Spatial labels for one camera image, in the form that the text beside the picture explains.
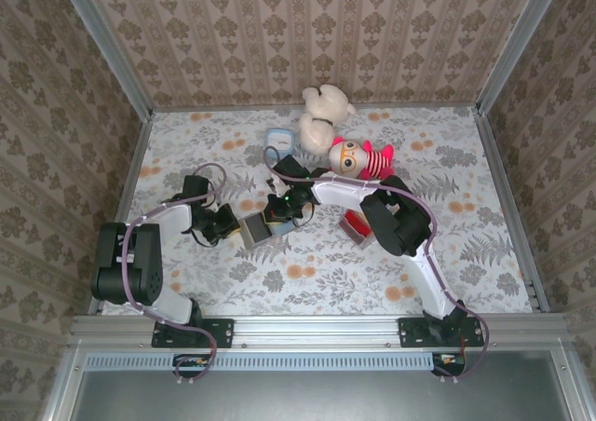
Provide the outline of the grey card holder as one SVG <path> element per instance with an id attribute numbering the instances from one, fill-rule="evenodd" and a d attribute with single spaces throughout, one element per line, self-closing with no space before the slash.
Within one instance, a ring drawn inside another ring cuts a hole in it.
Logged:
<path id="1" fill-rule="evenodd" d="M 282 238 L 275 237 L 269 228 L 269 224 L 265 222 L 264 213 L 262 211 L 255 212 L 239 220 L 241 225 L 240 235 L 244 242 L 244 247 L 247 250 L 253 250 L 257 247 L 263 246 L 265 243 L 273 239 Z"/>

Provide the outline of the red card stack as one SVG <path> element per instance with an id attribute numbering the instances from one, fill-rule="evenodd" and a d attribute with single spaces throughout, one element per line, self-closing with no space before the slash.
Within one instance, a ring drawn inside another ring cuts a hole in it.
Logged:
<path id="1" fill-rule="evenodd" d="M 349 210 L 345 214 L 345 218 L 353 230 L 363 238 L 367 238 L 371 234 L 372 230 L 361 213 Z"/>

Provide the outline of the light blue alarm clock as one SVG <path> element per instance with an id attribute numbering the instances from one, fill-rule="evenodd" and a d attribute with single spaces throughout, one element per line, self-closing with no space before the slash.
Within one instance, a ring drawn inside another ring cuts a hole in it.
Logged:
<path id="1" fill-rule="evenodd" d="M 265 135 L 264 146 L 276 148 L 280 158 L 292 155 L 295 149 L 294 134 L 289 129 L 269 129 Z"/>

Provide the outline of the floral tablecloth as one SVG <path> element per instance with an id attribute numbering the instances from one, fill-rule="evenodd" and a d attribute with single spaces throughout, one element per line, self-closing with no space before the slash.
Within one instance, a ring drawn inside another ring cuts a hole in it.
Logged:
<path id="1" fill-rule="evenodd" d="M 237 217 L 264 208 L 263 162 L 271 129 L 296 130 L 294 109 L 156 114 L 129 217 L 181 191 L 198 172 L 224 182 L 220 195 Z M 433 246 L 456 297 L 479 313 L 531 310 L 516 248 L 468 107 L 362 109 L 342 137 L 391 145 L 397 175 L 433 210 Z M 229 315 L 370 315 L 421 311 L 413 276 L 377 243 L 356 245 L 339 226 L 342 210 L 307 208 L 288 235 L 249 249 L 240 236 L 209 248 L 171 238 L 162 251 L 167 288 L 203 312 Z"/>

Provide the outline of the cream plush bear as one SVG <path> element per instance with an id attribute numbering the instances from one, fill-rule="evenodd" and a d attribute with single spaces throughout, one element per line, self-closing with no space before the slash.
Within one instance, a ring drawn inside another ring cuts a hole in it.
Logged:
<path id="1" fill-rule="evenodd" d="M 299 118 L 300 144 L 313 156 L 324 156 L 332 147 L 335 127 L 345 123 L 356 108 L 334 85 L 305 88 L 305 109 Z"/>

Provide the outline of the pink striped plush doll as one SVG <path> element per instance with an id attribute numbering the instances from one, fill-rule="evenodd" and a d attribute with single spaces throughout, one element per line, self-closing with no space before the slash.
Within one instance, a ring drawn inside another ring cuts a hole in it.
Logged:
<path id="1" fill-rule="evenodd" d="M 394 174 L 394 148 L 391 145 L 374 150 L 370 141 L 357 143 L 336 137 L 328 158 L 331 171 L 347 178 L 384 180 Z"/>

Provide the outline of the grey metal panel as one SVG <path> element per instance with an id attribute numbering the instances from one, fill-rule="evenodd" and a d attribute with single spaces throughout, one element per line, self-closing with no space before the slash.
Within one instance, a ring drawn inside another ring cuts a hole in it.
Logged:
<path id="1" fill-rule="evenodd" d="M 546 366 L 489 368 L 460 383 L 429 373 L 92 372 L 73 421 L 571 421 Z"/>

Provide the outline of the aluminium side rail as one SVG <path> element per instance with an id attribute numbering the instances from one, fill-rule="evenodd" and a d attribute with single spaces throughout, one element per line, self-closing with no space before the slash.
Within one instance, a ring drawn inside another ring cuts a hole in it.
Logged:
<path id="1" fill-rule="evenodd" d="M 115 221 L 118 223 L 125 222 L 129 216 L 131 203 L 134 197 L 136 184 L 138 182 L 140 172 L 142 169 L 142 162 L 144 159 L 146 149 L 148 147 L 152 127 L 152 117 L 149 116 L 149 118 L 146 121 L 142 122 L 141 130 L 139 133 L 139 139 L 136 143 L 133 157 L 129 166 L 129 173 L 127 175 L 127 179 L 125 180 L 120 202 L 117 208 L 117 212 L 115 214 Z"/>
<path id="2" fill-rule="evenodd" d="M 474 119 L 532 308 L 534 312 L 548 313 L 551 311 L 549 301 L 536 268 L 530 244 L 525 235 L 522 219 L 490 123 L 486 114 L 482 114 L 480 111 L 476 111 Z"/>

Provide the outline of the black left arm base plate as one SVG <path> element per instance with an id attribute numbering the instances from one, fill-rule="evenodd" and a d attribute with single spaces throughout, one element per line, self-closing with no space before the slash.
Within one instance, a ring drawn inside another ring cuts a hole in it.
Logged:
<path id="1" fill-rule="evenodd" d="M 233 319 L 203 319 L 201 328 L 210 333 L 218 348 L 230 348 L 234 337 Z M 153 348 L 208 348 L 209 339 L 202 333 L 184 331 L 159 322 L 155 323 Z"/>

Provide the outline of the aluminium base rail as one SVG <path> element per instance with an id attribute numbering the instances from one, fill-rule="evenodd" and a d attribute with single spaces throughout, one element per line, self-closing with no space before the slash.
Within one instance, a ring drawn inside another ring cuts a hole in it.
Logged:
<path id="1" fill-rule="evenodd" d="M 234 316 L 231 350 L 381 351 L 402 348 L 398 319 L 384 316 Z M 491 350 L 546 350 L 569 346 L 572 336 L 560 314 L 486 314 L 484 345 Z M 82 316 L 67 346 L 88 350 L 149 348 L 154 323 L 138 316 Z"/>

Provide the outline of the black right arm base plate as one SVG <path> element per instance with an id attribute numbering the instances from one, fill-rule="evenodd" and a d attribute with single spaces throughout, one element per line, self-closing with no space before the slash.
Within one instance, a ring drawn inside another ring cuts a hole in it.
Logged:
<path id="1" fill-rule="evenodd" d="M 459 321 L 400 318 L 398 329 L 400 345 L 404 348 L 484 346 L 481 324 L 471 317 Z"/>

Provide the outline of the aluminium frame post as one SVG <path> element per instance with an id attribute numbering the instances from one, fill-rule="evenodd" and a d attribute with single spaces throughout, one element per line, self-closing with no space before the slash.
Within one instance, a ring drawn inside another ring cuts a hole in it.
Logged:
<path id="1" fill-rule="evenodd" d="M 476 100 L 476 107 L 480 115 L 487 115 L 490 112 L 537 26 L 546 15 L 551 2 L 552 0 L 527 0 Z"/>
<path id="2" fill-rule="evenodd" d="M 149 102 L 147 94 L 142 90 L 131 64 L 126 59 L 124 51 L 117 44 L 116 37 L 109 29 L 108 22 L 102 15 L 100 8 L 94 0 L 70 1 L 115 75 L 139 119 L 143 123 L 149 122 L 153 105 Z"/>

